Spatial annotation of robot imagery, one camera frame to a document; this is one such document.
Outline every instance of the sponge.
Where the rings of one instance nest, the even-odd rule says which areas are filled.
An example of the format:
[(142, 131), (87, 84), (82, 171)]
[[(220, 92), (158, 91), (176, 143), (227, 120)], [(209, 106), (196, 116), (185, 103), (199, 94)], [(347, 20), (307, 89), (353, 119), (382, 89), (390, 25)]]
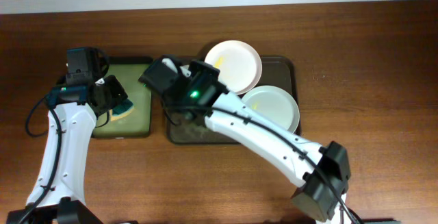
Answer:
[(109, 111), (110, 121), (117, 121), (125, 118), (134, 110), (134, 104), (129, 99), (125, 99), (122, 103)]

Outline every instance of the wooden table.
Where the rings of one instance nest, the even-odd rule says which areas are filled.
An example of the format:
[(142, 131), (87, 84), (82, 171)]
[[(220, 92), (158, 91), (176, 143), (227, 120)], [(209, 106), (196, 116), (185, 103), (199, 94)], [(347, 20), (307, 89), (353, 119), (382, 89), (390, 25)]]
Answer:
[[(365, 219), (438, 223), (438, 1), (327, 3), (0, 16), (0, 223), (24, 207), (46, 138), (24, 121), (66, 72), (66, 50), (197, 55), (243, 40), (296, 67), (303, 136), (349, 152), (347, 204)], [(42, 108), (32, 129), (47, 125)], [(303, 220), (295, 187), (240, 145), (165, 137), (156, 101), (148, 138), (90, 143), (88, 207), (104, 222)]]

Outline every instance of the green led indicator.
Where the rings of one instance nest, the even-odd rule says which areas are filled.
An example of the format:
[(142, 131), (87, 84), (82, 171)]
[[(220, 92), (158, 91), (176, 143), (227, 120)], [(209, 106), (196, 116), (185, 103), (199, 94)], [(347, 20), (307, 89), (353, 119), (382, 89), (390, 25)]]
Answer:
[(191, 98), (197, 98), (199, 96), (199, 91), (195, 90), (194, 92), (192, 92), (192, 94), (190, 94)]

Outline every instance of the brown tabletop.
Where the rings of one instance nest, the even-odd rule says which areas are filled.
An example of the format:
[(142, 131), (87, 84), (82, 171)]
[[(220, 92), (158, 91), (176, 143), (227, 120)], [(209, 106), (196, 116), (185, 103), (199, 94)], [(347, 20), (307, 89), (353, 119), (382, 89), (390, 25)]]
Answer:
[[(66, 72), (66, 50), (197, 55), (221, 40), (283, 55), (302, 135), (348, 149), (347, 204), (364, 219), (438, 223), (438, 1), (0, 15), (0, 223), (24, 207), (46, 138), (30, 108)], [(47, 125), (40, 108), (32, 130)], [(263, 223), (303, 215), (273, 166), (240, 145), (176, 146), (153, 104), (151, 135), (91, 140), (87, 206), (105, 223)]]

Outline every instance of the yellow marking on plate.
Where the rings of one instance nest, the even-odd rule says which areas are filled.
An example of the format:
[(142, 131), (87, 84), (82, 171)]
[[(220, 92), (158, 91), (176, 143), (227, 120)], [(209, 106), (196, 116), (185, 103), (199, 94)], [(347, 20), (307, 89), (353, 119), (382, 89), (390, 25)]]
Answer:
[(224, 56), (220, 56), (219, 59), (214, 63), (214, 68), (219, 68), (219, 66), (224, 63)]
[(257, 106), (259, 105), (259, 102), (257, 101), (256, 103), (254, 103), (251, 108), (254, 110), (257, 110)]

